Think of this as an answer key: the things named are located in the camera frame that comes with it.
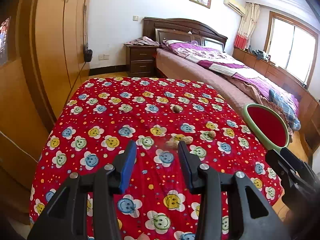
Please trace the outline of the small peanut shell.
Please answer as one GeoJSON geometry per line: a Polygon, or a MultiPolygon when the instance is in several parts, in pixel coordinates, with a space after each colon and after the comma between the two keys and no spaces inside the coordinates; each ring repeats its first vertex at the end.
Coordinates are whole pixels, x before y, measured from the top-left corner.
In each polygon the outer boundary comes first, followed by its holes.
{"type": "Polygon", "coordinates": [[[215,131],[209,131],[209,132],[208,132],[208,135],[209,135],[212,139],[214,139],[214,138],[216,137],[215,131]]]}

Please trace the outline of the clothes pile on cabinet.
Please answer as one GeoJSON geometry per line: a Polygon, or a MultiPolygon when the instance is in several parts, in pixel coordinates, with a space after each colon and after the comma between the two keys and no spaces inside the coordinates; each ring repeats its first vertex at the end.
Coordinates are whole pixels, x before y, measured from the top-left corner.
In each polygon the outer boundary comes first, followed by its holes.
{"type": "Polygon", "coordinates": [[[264,60],[269,61],[270,56],[263,50],[252,50],[252,54],[258,59],[258,60],[264,60]]]}

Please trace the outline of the red white curtain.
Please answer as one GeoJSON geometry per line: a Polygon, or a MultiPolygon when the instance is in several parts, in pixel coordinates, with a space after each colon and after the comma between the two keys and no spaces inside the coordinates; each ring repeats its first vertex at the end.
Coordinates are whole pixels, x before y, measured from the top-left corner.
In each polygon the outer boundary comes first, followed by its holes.
{"type": "Polygon", "coordinates": [[[260,5],[257,3],[246,3],[245,9],[245,15],[242,16],[234,41],[234,46],[242,50],[249,47],[251,36],[259,18],[260,5]]]}

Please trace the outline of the purple white quilt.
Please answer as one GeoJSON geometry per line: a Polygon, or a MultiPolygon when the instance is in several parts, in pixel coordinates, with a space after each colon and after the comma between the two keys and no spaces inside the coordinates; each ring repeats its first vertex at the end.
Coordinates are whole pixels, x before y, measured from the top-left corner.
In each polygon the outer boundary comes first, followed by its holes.
{"type": "Polygon", "coordinates": [[[223,51],[179,40],[164,40],[162,46],[177,56],[203,68],[255,86],[265,98],[268,98],[269,90],[273,89],[294,111],[298,110],[298,101],[291,93],[223,51]]]}

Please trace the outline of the black bag hanging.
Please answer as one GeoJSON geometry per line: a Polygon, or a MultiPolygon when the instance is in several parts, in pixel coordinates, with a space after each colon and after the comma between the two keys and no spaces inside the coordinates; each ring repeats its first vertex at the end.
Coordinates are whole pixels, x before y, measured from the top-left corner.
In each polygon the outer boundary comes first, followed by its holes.
{"type": "Polygon", "coordinates": [[[93,57],[93,50],[89,49],[88,46],[84,46],[84,61],[91,62],[93,57]]]}

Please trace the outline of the blue plaid pillow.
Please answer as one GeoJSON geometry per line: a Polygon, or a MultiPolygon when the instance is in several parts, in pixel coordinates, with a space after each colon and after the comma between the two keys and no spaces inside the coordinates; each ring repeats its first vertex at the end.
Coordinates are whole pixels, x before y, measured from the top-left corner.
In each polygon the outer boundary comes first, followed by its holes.
{"type": "Polygon", "coordinates": [[[289,123],[289,126],[293,131],[298,131],[301,129],[301,124],[299,119],[297,118],[296,113],[294,112],[292,107],[287,102],[285,102],[282,96],[277,94],[273,89],[270,89],[268,99],[270,102],[280,107],[289,123]]]}

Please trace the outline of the double peanut shell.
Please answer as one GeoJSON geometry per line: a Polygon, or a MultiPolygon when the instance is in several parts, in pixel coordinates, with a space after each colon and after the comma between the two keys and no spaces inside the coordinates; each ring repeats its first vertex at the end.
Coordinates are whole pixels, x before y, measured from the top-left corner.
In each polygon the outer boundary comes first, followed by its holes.
{"type": "Polygon", "coordinates": [[[177,149],[180,142],[184,142],[185,144],[190,145],[193,142],[193,138],[191,136],[181,137],[181,138],[172,137],[165,144],[169,148],[177,149]]]}

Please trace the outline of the round walnut shell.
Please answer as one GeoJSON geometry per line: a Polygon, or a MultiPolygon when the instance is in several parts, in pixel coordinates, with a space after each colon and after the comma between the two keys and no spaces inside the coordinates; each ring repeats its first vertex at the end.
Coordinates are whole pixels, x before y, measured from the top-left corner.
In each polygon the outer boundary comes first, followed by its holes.
{"type": "Polygon", "coordinates": [[[183,108],[179,105],[174,105],[172,109],[175,113],[181,113],[183,111],[183,108]]]}

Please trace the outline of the folded cloth on nightstand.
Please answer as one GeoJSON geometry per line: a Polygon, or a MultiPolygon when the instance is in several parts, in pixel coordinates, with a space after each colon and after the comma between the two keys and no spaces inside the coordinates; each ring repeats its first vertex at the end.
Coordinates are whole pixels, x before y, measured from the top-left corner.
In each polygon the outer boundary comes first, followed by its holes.
{"type": "Polygon", "coordinates": [[[154,41],[146,36],[137,38],[135,40],[129,41],[124,43],[124,45],[128,45],[128,46],[155,46],[158,47],[159,46],[159,42],[154,41]]]}

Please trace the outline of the dark wooden bed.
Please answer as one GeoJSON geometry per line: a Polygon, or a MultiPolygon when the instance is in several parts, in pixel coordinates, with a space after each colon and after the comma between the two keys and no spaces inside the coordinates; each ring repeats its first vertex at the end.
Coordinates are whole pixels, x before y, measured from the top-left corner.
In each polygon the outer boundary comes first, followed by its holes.
{"type": "Polygon", "coordinates": [[[160,41],[164,48],[173,54],[222,75],[255,102],[275,109],[292,131],[300,130],[298,100],[294,95],[279,87],[255,69],[236,60],[222,49],[204,45],[205,39],[212,38],[224,46],[227,37],[196,20],[143,18],[143,34],[145,36],[155,40],[156,29],[168,29],[176,34],[188,37],[188,41],[182,41],[179,38],[161,38],[160,41]]]}

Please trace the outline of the white air conditioner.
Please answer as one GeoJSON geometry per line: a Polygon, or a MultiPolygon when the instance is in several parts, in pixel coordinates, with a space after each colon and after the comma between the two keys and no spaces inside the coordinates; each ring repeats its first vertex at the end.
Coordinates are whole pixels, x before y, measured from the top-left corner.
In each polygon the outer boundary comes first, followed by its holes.
{"type": "Polygon", "coordinates": [[[237,12],[240,16],[244,16],[246,9],[236,0],[223,0],[224,5],[237,12]]]}

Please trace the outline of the wooden framed window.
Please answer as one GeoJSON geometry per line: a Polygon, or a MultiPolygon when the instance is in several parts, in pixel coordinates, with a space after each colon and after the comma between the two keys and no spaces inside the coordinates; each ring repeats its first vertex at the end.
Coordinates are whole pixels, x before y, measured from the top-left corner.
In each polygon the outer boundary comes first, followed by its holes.
{"type": "Polygon", "coordinates": [[[270,11],[264,51],[276,67],[308,88],[318,54],[319,34],[283,14],[270,11]]]}

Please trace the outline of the red bin with green rim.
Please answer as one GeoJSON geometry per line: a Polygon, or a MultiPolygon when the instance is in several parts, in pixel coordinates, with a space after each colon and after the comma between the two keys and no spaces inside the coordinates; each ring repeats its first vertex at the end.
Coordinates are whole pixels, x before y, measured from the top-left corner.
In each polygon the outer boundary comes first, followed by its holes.
{"type": "Polygon", "coordinates": [[[267,150],[280,152],[289,145],[289,133],[283,119],[272,109],[247,104],[242,114],[245,123],[267,150]]]}

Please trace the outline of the wooden wardrobe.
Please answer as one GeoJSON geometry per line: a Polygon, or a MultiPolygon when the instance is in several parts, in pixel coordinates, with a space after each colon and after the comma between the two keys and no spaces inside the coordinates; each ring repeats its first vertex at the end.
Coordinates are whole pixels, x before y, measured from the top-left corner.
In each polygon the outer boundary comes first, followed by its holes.
{"type": "Polygon", "coordinates": [[[41,151],[89,74],[88,4],[1,0],[1,214],[25,225],[41,151]]]}

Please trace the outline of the low wooden window cabinet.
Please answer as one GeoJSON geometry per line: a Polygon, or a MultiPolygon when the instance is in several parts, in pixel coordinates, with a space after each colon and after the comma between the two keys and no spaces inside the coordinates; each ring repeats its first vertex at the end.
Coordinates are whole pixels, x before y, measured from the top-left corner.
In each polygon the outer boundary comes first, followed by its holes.
{"type": "Polygon", "coordinates": [[[285,70],[258,60],[254,55],[236,47],[232,57],[295,96],[299,102],[298,118],[302,126],[299,132],[300,141],[306,155],[313,156],[319,149],[319,102],[285,70]]]}

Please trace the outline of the dark wooden nightstand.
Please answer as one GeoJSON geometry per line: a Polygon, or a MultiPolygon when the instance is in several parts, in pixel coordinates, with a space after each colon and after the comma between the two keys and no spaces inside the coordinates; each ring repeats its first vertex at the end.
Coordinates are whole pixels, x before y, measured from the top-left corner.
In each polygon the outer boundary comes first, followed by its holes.
{"type": "Polygon", "coordinates": [[[126,65],[130,77],[153,77],[159,46],[126,45],[126,65]]]}

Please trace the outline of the red smiley flower tablecloth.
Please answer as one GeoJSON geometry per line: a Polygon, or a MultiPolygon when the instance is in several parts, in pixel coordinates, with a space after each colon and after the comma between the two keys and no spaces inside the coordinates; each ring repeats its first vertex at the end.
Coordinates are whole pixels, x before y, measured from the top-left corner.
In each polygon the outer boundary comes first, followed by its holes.
{"type": "Polygon", "coordinates": [[[184,184],[172,137],[191,136],[189,152],[221,173],[241,170],[275,204],[280,181],[266,149],[213,86],[200,81],[140,77],[94,78],[73,94],[44,146],[35,172],[29,217],[35,222],[72,173],[97,172],[137,147],[130,184],[115,197],[124,239],[192,239],[200,197],[184,184]],[[183,108],[175,113],[174,105],[183,108]],[[212,139],[209,131],[215,131],[212,139]]]}

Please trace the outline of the wall power socket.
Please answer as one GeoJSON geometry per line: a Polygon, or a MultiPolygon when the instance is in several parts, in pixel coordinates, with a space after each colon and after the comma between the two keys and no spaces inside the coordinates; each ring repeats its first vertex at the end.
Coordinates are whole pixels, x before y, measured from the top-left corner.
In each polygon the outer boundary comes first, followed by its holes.
{"type": "Polygon", "coordinates": [[[99,61],[108,60],[109,57],[110,57],[109,54],[99,54],[99,55],[98,55],[98,60],[99,60],[99,61]]]}

